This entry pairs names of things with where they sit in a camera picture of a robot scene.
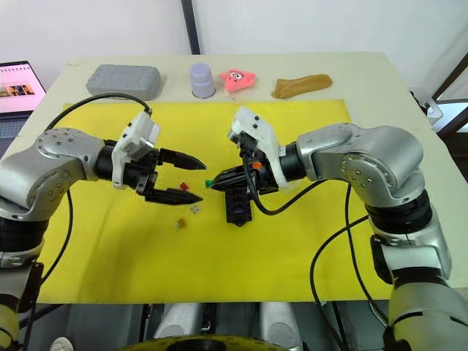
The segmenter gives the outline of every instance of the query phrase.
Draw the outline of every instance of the silver robotic arm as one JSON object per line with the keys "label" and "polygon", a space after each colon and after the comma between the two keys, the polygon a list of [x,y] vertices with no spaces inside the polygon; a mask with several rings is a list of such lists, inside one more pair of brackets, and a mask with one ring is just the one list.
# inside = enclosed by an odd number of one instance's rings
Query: silver robotic arm
{"label": "silver robotic arm", "polygon": [[43,265],[37,258],[48,220],[79,180],[130,186],[147,201],[179,205],[202,200],[178,189],[154,189],[163,162],[188,170],[205,165],[193,156],[154,144],[159,127],[140,113],[118,141],[80,130],[50,129],[34,145],[0,162],[0,350],[19,350],[18,312],[35,302]]}
{"label": "silver robotic arm", "polygon": [[270,184],[265,177],[254,180],[264,189],[304,177],[352,185],[375,233],[376,272],[394,287],[385,350],[468,348],[468,308],[445,283],[450,254],[418,168],[423,149],[415,137],[395,127],[335,124],[279,146],[272,128],[245,107],[237,112],[229,137],[252,161],[262,155]]}

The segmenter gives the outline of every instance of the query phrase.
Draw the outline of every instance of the gray box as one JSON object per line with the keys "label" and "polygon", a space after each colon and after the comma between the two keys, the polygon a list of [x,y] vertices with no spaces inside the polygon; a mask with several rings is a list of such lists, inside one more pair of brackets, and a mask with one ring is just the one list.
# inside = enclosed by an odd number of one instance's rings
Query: gray box
{"label": "gray box", "polygon": [[102,64],[89,78],[86,88],[91,95],[124,93],[151,100],[160,82],[161,75],[156,67]]}

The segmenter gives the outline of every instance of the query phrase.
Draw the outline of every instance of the yellow mat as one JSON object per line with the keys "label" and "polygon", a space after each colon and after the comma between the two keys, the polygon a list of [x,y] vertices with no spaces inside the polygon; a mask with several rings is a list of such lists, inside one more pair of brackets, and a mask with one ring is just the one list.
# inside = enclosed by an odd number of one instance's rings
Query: yellow mat
{"label": "yellow mat", "polygon": [[[272,124],[281,144],[299,134],[349,121],[344,102],[297,101],[245,104]],[[200,211],[189,205],[146,203],[135,191],[119,191],[110,182],[80,181],[72,187],[75,223],[62,261],[41,289],[45,303],[161,303],[178,301],[312,301],[309,266],[319,245],[344,226],[346,184],[329,181],[278,216],[265,216],[252,203],[253,221],[243,227],[225,222],[224,194],[206,189],[205,179],[241,163],[227,139],[237,103],[153,104],[161,126],[157,145],[191,154],[208,170],[158,167],[156,187],[178,187],[204,198]],[[136,104],[86,105],[60,127],[74,127],[103,139],[116,139],[140,111]],[[307,186],[262,197],[277,208]],[[40,261],[47,270],[67,231],[67,202],[51,219]],[[351,220],[365,214],[353,194]],[[176,229],[183,218],[187,226]],[[374,272],[369,224],[353,230],[358,263],[375,298],[387,298],[389,286]],[[324,300],[363,299],[351,265],[346,235],[337,238],[319,260],[317,289]]]}

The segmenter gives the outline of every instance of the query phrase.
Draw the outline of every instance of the table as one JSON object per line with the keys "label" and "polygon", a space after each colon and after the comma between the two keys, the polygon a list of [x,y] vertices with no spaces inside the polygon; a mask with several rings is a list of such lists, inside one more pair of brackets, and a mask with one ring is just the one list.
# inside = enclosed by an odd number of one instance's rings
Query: table
{"label": "table", "polygon": [[204,62],[214,74],[229,68],[257,73],[256,84],[235,97],[221,92],[210,102],[270,101],[277,78],[299,78],[314,73],[327,73],[333,85],[323,91],[303,94],[292,99],[344,99],[352,121],[361,127],[391,125],[411,132],[422,143],[424,158],[421,170],[426,187],[442,223],[453,259],[450,285],[468,287],[466,249],[468,235],[468,186],[443,144],[432,131],[427,118],[415,104],[396,69],[381,53],[303,53],[287,55],[229,56],[146,56],[77,58],[64,68],[56,82],[34,111],[6,155],[29,147],[45,126],[63,109],[65,103],[89,96],[85,88],[88,77],[100,64],[151,65],[162,74],[162,90],[157,102],[195,102],[205,100],[192,96],[188,71],[192,64]]}

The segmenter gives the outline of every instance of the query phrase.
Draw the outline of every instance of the pink plush toy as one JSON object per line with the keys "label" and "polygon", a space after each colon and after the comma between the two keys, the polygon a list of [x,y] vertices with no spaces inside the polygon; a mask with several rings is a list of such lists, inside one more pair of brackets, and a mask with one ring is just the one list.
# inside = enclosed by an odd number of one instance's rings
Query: pink plush toy
{"label": "pink plush toy", "polygon": [[254,73],[239,69],[230,69],[227,73],[221,73],[219,76],[224,79],[225,91],[229,92],[247,88],[255,83]]}

